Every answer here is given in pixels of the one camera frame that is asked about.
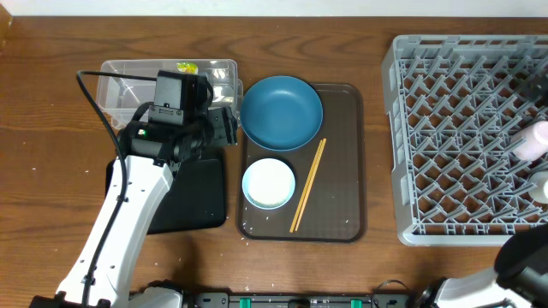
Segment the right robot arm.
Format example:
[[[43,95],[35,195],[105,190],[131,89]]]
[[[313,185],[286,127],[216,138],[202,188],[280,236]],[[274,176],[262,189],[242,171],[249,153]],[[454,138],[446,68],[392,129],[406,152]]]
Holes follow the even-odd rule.
[[[547,107],[547,74],[527,84],[527,99],[542,98]],[[547,153],[547,121],[512,136],[524,140],[513,151],[522,161]],[[547,170],[531,175],[529,195],[547,204]],[[443,278],[414,300],[412,307],[547,307],[547,224],[513,235],[502,246],[493,268],[463,278]]]

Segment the light blue rice bowl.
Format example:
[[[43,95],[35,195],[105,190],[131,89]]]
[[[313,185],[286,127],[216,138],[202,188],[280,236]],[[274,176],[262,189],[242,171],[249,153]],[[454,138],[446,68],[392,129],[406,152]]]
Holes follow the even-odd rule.
[[[275,210],[287,204],[295,187],[292,169],[275,158],[263,158],[252,163],[241,181],[246,200],[261,210]]]

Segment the yellow green snack wrapper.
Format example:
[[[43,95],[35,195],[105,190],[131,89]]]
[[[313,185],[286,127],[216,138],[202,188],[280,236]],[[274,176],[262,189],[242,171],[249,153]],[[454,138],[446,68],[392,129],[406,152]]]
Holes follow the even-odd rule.
[[[198,74],[199,67],[191,62],[179,62],[176,64],[176,69],[184,74]]]

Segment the pink plastic cup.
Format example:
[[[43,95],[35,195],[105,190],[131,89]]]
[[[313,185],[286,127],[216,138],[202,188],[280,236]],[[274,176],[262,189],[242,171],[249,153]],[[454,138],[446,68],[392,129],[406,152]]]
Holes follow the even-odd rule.
[[[523,140],[512,152],[521,160],[534,161],[547,152],[548,122],[538,121],[511,137],[511,141]]]

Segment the white green plastic cup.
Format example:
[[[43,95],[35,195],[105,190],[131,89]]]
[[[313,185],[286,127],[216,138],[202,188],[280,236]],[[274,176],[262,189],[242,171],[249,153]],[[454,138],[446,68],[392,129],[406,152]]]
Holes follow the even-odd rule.
[[[534,188],[528,192],[533,201],[541,204],[548,203],[548,171],[539,171],[533,174],[529,183],[534,184]]]

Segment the blue plate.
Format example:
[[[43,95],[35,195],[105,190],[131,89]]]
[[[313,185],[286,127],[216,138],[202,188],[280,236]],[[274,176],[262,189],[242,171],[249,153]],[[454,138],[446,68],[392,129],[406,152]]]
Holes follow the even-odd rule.
[[[241,127],[270,151],[292,151],[311,141],[324,120],[321,99],[304,80],[285,75],[251,86],[241,104]]]

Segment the black tray lid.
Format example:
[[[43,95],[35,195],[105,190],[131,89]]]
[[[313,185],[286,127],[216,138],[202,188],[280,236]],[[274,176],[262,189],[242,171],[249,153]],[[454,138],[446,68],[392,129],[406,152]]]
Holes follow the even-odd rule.
[[[121,164],[112,164],[110,182],[100,215],[109,220],[121,190],[125,199],[111,232],[164,234],[216,228],[226,220],[223,160],[219,156],[191,160],[173,175],[168,165],[128,156],[124,160],[127,182],[122,182]]]

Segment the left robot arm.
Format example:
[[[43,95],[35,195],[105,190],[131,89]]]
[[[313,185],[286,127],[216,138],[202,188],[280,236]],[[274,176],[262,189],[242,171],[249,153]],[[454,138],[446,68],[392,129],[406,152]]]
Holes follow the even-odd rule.
[[[77,262],[51,298],[32,307],[182,307],[184,292],[155,281],[130,292],[134,267],[148,233],[215,228],[226,220],[223,160],[201,160],[202,149],[237,142],[228,107],[186,114],[177,124],[138,110],[117,144],[110,186]]]

